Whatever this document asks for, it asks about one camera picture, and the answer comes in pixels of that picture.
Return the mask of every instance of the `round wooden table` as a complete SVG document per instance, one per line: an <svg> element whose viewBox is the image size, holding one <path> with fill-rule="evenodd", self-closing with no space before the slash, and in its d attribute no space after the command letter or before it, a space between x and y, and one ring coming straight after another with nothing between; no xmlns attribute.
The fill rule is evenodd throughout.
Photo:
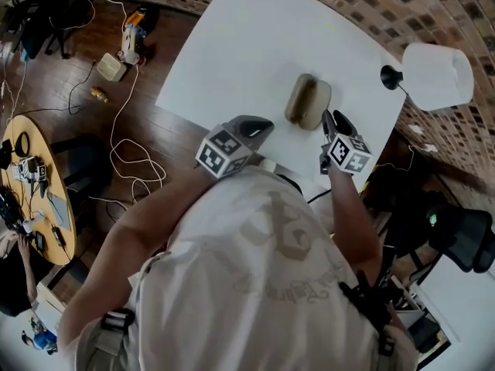
<svg viewBox="0 0 495 371"><path fill-rule="evenodd" d="M32 230L33 232L40 232L45 237L45 251L40 254L51 263L56 265L66 265L74 256L77 238L76 223L72 207L70 205L69 195L67 194L67 188L63 183L63 178L60 176L60 173L56 167L50 144L45 139L43 133L34 121L24 115L15 116L7 126L3 140L10 140L12 143L12 148L14 148L15 141L22 132L26 132L29 137L29 156L36 156L40 158L46 165L46 177L48 178L49 183L44 198L41 197L39 190L36 191L32 197L32 213L41 209L43 211L43 215L46 217L45 219L42 218L36 221L32 226ZM20 158L15 154L15 152L12 153L12 162L18 162L19 159ZM12 166L9 166L6 171L2 170L2 181L4 186L10 187L11 190L18 196L19 201L22 204L22 213L24 214L24 217L27 218L29 216L31 185L14 180L12 176ZM53 211L51 202L48 199L48 193L67 201L67 214L69 216L70 230L58 226L63 240L65 241L65 251L62 247L56 244L55 238L53 237L52 224L56 226L56 212Z"/></svg>

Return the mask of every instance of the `white table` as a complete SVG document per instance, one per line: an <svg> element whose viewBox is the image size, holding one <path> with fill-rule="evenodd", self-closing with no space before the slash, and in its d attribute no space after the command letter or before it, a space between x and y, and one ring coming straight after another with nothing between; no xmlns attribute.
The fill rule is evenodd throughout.
<svg viewBox="0 0 495 371"><path fill-rule="evenodd" d="M297 77L311 73L332 87L342 111L376 162L405 93L388 90L380 70L401 64L353 23L316 0L213 0L191 32L156 105L206 129L239 114L265 117L275 130L259 153L329 188L319 174L321 126L303 131L284 109ZM373 164L354 182L366 182Z"/></svg>

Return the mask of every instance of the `black lamp base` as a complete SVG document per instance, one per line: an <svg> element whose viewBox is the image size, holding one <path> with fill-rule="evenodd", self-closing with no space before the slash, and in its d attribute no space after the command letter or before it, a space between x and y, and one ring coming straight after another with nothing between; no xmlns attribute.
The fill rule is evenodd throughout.
<svg viewBox="0 0 495 371"><path fill-rule="evenodd" d="M399 86L399 83L404 77L402 76L402 72L387 65L381 68L380 79L387 89L394 90Z"/></svg>

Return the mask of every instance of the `white lamp shade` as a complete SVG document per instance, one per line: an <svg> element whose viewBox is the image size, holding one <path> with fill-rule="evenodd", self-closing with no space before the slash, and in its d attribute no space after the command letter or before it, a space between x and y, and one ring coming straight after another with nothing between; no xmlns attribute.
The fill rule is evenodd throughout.
<svg viewBox="0 0 495 371"><path fill-rule="evenodd" d="M402 58L404 89L422 110L469 103L474 78L463 51L432 44L409 44Z"/></svg>

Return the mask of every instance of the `white t-shirt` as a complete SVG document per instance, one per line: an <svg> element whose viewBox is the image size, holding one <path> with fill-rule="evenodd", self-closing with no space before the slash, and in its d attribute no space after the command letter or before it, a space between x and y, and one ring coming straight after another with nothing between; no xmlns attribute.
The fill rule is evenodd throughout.
<svg viewBox="0 0 495 371"><path fill-rule="evenodd" d="M246 168L204 194L168 251L130 278L126 368L376 369L378 334L340 281L357 284L301 195ZM414 346L395 330L414 369Z"/></svg>

